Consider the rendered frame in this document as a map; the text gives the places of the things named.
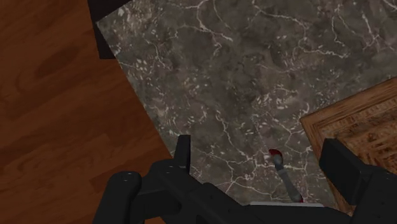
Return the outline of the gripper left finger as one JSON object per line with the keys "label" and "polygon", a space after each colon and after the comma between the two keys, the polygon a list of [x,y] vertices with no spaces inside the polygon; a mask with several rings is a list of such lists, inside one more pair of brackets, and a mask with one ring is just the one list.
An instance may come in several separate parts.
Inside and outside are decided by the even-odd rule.
{"label": "gripper left finger", "polygon": [[246,210],[190,171],[191,137],[180,135],[172,159],[154,162],[147,175],[113,174],[92,224],[144,224],[162,217],[170,224],[244,224]]}

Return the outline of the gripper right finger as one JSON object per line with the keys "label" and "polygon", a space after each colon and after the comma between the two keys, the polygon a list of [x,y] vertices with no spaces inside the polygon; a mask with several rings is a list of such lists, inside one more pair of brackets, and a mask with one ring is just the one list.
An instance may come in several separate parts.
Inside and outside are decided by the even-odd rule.
{"label": "gripper right finger", "polygon": [[397,224],[397,175],[365,164],[338,139],[324,140],[319,166],[356,207],[349,224]]}

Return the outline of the brown wooden patterned board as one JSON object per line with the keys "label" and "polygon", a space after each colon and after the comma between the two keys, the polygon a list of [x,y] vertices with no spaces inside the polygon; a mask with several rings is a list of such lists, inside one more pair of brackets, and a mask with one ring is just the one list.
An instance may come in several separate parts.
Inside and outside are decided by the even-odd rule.
{"label": "brown wooden patterned board", "polygon": [[364,163],[397,175],[397,77],[300,119],[314,154],[336,138]]}

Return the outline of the grey brush with red tip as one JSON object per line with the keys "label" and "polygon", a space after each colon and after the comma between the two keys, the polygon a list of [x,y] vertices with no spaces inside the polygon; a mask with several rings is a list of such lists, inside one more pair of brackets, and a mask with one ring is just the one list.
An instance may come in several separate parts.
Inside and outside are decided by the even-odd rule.
{"label": "grey brush with red tip", "polygon": [[281,178],[282,182],[284,183],[286,187],[286,191],[288,193],[288,196],[293,202],[303,202],[303,197],[301,193],[297,190],[295,185],[292,183],[292,181],[289,178],[287,170],[284,168],[284,160],[282,153],[277,150],[277,149],[269,149],[268,151],[272,157],[272,161],[274,163],[275,169],[277,171],[277,174]]}

